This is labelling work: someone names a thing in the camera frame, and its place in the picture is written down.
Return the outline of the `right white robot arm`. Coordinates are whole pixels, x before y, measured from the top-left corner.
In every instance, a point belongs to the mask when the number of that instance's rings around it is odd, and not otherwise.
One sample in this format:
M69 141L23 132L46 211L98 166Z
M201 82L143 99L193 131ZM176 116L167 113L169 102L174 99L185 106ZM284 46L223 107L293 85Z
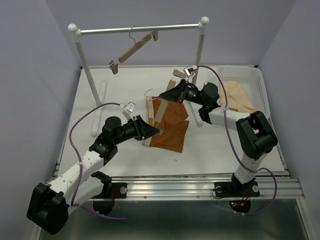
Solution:
M242 197L245 194L260 196L256 174L262 160L278 144L276 134L263 112L241 113L225 109L218 104L219 90L211 82L205 83L199 90L182 79L177 86L159 96L176 103L189 101L198 104L201 106L198 113L203 122L237 132L243 155L231 180L216 184L218 198Z

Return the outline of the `brown underwear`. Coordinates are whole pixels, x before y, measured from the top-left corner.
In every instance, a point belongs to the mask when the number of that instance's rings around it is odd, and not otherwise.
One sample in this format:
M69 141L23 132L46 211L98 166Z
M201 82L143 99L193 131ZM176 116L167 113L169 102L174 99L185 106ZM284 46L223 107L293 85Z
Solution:
M156 124L155 117L161 103L162 99L158 96L146 97L147 123L161 130L161 133L148 138L143 144L147 147L182 153L189 126L187 110L183 103L169 101L160 123Z

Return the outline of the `wooden clip hanger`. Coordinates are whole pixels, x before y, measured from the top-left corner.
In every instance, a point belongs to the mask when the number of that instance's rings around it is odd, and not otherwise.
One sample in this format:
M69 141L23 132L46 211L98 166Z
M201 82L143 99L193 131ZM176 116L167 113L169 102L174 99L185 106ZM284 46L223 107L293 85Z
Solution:
M174 69L173 70L173 77L171 78L171 80L169 81L166 90L170 90L172 89L175 85L178 79L183 79L186 77L186 74L181 72L178 69ZM166 108L168 106L168 100L165 100L163 98L160 97L155 97L153 98L152 96L147 96L147 93L149 91L151 91L151 89L148 89L145 93L144 93L144 97L145 97L145 103L146 103L146 116L147 116L147 120L148 120L148 124L152 125L153 127L157 128L160 124L160 122L162 121L162 118L164 116L164 113L166 111ZM160 101L160 105L159 108L157 110L156 115L154 115L154 106L153 106L153 101L155 100L159 100Z
M136 41L135 38L131 37L131 31L133 28L135 28L136 25L133 25L129 30L129 38L134 41L134 44L128 48L124 53L122 53L116 61L110 61L109 69L112 71L114 75L118 73L118 67L119 64L123 64L128 58L130 58L133 54L135 54L139 49L141 49L147 42L149 42L151 39L154 41L157 41L159 38L159 31L151 31L147 33L145 36L143 36L139 41Z

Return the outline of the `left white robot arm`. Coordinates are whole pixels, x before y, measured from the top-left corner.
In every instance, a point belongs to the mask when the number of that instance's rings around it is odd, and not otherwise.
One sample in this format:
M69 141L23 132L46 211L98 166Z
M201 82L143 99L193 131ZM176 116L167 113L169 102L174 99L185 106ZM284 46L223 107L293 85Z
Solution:
M122 124L108 117L101 134L80 161L48 184L39 183L32 191L26 217L54 235L66 224L69 215L90 198L111 193L111 178L101 171L118 152L118 145L130 140L146 140L160 133L141 116Z

